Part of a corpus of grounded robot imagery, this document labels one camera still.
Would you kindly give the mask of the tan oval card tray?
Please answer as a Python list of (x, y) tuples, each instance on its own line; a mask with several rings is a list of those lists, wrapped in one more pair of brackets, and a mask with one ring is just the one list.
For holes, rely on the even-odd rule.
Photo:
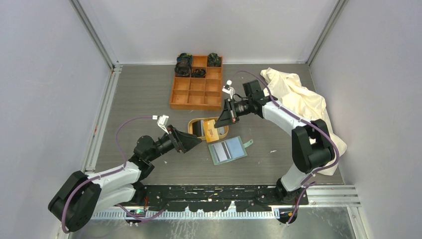
[[(202, 141), (206, 141), (206, 134), (203, 128), (204, 121), (217, 120), (217, 119), (218, 117), (192, 119), (188, 123), (188, 133), (196, 135)], [(219, 127), (217, 129), (217, 132), (218, 132), (219, 139), (223, 139), (227, 137), (228, 132), (229, 132), (229, 127), (228, 126)]]

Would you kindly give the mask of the orange credit card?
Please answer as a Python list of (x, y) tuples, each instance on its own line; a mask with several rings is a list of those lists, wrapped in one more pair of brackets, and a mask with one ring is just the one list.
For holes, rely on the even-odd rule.
[(205, 120), (203, 123), (206, 142), (214, 142), (219, 140), (219, 133), (215, 127), (215, 120)]

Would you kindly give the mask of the white credit card magnetic stripe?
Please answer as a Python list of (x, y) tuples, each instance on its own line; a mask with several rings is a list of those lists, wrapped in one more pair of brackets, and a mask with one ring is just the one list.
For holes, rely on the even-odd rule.
[(212, 145), (212, 150), (215, 154), (217, 162), (222, 162), (226, 160), (226, 153), (224, 147), (221, 143), (215, 143)]

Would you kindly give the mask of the green card holder wallet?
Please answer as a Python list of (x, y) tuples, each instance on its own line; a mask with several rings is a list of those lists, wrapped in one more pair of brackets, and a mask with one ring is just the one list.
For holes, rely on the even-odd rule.
[(246, 157), (246, 148), (251, 146), (254, 140), (242, 142), (240, 136), (229, 138), (227, 140), (212, 143), (208, 145), (211, 158), (214, 165), (220, 165), (234, 160)]

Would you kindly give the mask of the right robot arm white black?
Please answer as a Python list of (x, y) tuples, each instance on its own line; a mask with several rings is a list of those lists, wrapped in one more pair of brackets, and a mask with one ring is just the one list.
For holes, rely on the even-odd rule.
[(235, 124), (241, 116), (255, 114), (289, 134), (293, 165), (278, 179), (275, 188), (277, 200), (287, 205), (302, 191), (312, 174), (328, 169), (338, 161), (339, 150), (330, 137), (328, 126), (322, 119), (306, 119), (287, 109), (268, 86), (262, 89), (258, 80), (243, 84), (245, 96), (238, 101), (231, 84), (228, 80), (222, 87), (229, 97), (224, 100), (223, 111), (214, 126)]

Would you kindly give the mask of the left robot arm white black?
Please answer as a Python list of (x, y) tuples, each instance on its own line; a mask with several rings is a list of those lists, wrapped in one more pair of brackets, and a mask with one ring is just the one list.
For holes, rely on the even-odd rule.
[(48, 204), (48, 210), (61, 221), (64, 232), (76, 232), (91, 217), (114, 205), (130, 202), (134, 206), (143, 203), (145, 192), (141, 180), (154, 169), (152, 161), (175, 150), (186, 153), (202, 140), (194, 134), (165, 127), (161, 138), (154, 140), (141, 136), (133, 155), (121, 166), (92, 175), (73, 172)]

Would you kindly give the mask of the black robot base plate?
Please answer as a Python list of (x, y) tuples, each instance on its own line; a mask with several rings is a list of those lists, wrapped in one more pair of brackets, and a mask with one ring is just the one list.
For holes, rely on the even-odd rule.
[(306, 205), (300, 189), (282, 192), (274, 185), (145, 185), (123, 206), (168, 212), (225, 212), (231, 204), (236, 212), (267, 212), (275, 206)]

